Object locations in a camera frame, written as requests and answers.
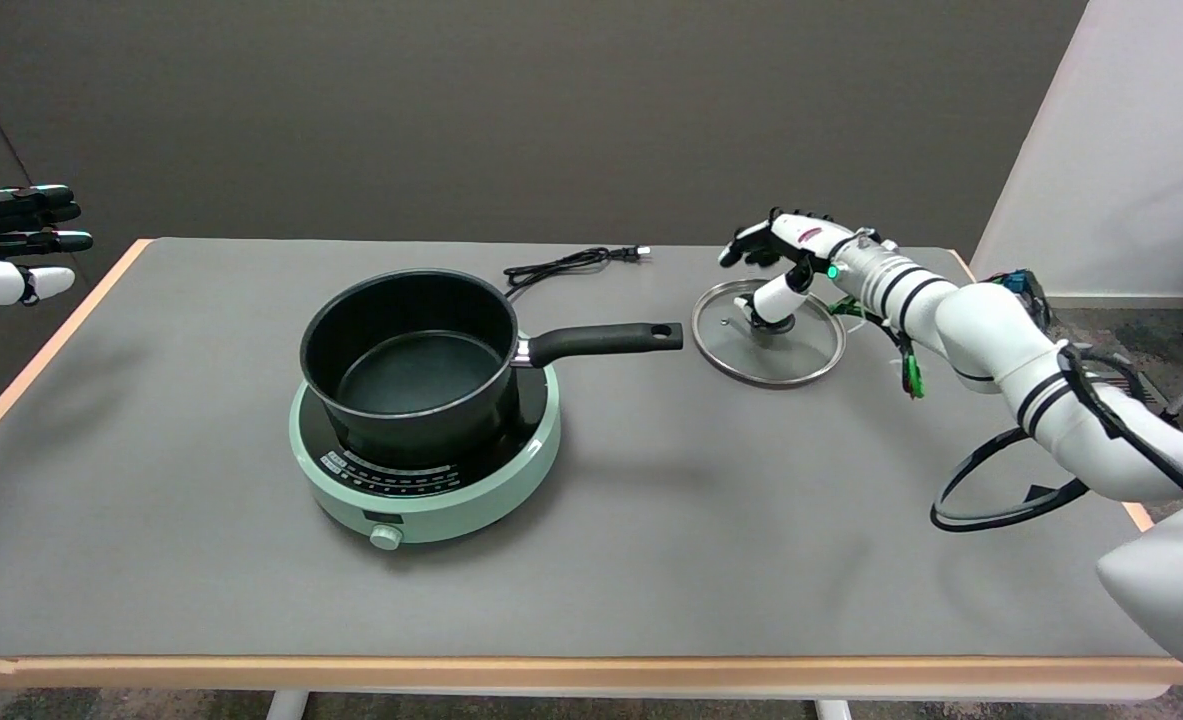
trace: wooden table edge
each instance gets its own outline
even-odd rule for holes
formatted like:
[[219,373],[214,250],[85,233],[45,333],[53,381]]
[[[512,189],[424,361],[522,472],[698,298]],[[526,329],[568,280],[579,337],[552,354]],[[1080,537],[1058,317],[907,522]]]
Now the wooden table edge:
[[[153,240],[138,240],[0,396],[0,420]],[[951,249],[976,281],[969,265]],[[1125,502],[1139,528],[1148,511]],[[5,687],[649,688],[770,685],[1183,685],[1170,657],[0,657]]]

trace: mint green induction cooktop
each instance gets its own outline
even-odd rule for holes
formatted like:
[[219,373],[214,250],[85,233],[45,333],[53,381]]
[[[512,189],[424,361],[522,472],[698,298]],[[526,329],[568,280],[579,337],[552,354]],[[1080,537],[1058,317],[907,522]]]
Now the mint green induction cooktop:
[[381,550],[444,541],[498,521],[539,486],[560,447],[555,369],[517,369],[517,420],[504,437],[437,468],[386,468],[338,441],[308,383],[289,414],[289,441],[311,495],[335,520]]

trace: gray table surface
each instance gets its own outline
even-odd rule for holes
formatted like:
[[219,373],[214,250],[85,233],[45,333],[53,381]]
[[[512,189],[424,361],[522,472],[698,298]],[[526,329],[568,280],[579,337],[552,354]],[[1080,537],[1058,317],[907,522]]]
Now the gray table surface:
[[[571,249],[151,244],[0,423],[0,656],[1164,655],[1094,576],[1138,532],[1118,502],[931,527],[948,472],[1011,421],[931,356],[907,401],[873,327],[790,391],[733,382],[692,343],[561,361],[563,446],[521,510],[396,553],[327,519],[286,441],[316,309],[387,270],[499,283]],[[706,288],[758,273],[715,254],[551,279],[518,314],[530,333],[687,324]],[[946,251],[907,254],[965,281]],[[976,479],[965,506],[1065,480],[1027,446]]]

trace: pan handle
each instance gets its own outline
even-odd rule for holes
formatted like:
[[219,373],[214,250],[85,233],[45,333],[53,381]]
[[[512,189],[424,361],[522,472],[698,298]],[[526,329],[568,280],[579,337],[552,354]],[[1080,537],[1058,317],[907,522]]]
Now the pan handle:
[[679,323],[623,323],[561,327],[534,338],[521,338],[512,365],[542,368],[571,355],[620,355],[684,348]]

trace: cooktop control knob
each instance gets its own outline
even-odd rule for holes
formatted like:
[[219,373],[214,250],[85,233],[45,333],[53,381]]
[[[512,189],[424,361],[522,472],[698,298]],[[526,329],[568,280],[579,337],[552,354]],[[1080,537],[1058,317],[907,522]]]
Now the cooktop control knob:
[[395,547],[400,547],[400,541],[403,538],[405,533],[400,532],[400,528],[390,527],[390,525],[377,525],[371,533],[368,533],[368,541],[379,550],[395,550]]

